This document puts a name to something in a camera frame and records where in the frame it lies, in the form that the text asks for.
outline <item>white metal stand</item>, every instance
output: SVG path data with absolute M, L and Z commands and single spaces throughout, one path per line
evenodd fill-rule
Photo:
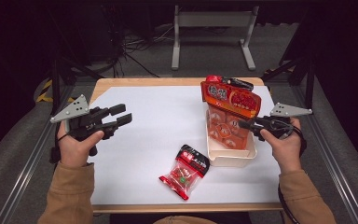
M 179 6 L 175 6 L 174 31 L 175 40 L 173 44 L 172 54 L 172 70 L 179 69 L 179 27 L 202 27 L 202 26 L 218 26 L 218 27 L 246 27 L 246 37 L 240 39 L 243 55 L 249 70 L 255 70 L 251 52 L 249 50 L 249 41 L 252 31 L 255 27 L 255 19 L 257 17 L 258 7 L 254 7 L 253 11 L 237 11 L 237 12 L 180 12 Z

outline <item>white surface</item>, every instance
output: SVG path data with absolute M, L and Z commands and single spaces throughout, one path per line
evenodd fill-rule
M 259 117 L 273 108 L 267 87 L 255 86 L 262 98 Z M 206 104 L 200 86 L 114 87 L 90 106 L 125 104 L 132 122 L 101 141 L 95 162 L 92 204 L 277 203 L 279 167 L 270 145 L 255 139 L 257 156 L 245 167 L 214 167 L 184 201 L 158 177 L 174 165 L 188 144 L 207 156 Z M 103 122 L 116 120 L 109 116 Z

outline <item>person's left hand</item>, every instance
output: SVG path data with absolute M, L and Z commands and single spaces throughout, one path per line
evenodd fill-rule
M 65 122 L 61 122 L 57 138 L 60 139 L 65 134 Z M 103 131 L 98 131 L 81 142 L 70 135 L 66 135 L 59 142 L 61 163 L 71 168 L 87 165 L 90 149 L 103 138 L 103 135 Z

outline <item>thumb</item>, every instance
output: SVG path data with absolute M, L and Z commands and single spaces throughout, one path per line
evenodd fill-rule
M 92 147 L 94 147 L 101 139 L 103 139 L 104 132 L 98 131 L 92 135 L 90 135 L 87 139 L 82 141 L 82 145 L 84 148 L 90 150 Z
M 267 131 L 265 129 L 262 129 L 260 131 L 260 134 L 272 146 L 275 143 L 275 141 L 278 140 L 272 133 L 270 133 L 269 131 Z

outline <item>hand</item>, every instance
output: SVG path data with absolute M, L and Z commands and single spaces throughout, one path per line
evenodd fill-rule
M 65 122 L 61 122 L 57 138 L 60 139 L 65 134 Z M 61 163 L 71 168 L 87 165 L 90 149 L 94 147 L 102 138 L 103 131 L 98 131 L 81 142 L 77 141 L 70 135 L 66 135 L 59 142 Z
M 300 129 L 300 122 L 298 119 L 290 118 L 290 122 Z M 283 140 L 276 138 L 272 133 L 265 129 L 261 130 L 260 133 L 272 146 L 272 156 L 278 162 L 281 168 L 281 174 L 302 169 L 299 158 L 301 138 L 297 133 L 293 132 Z

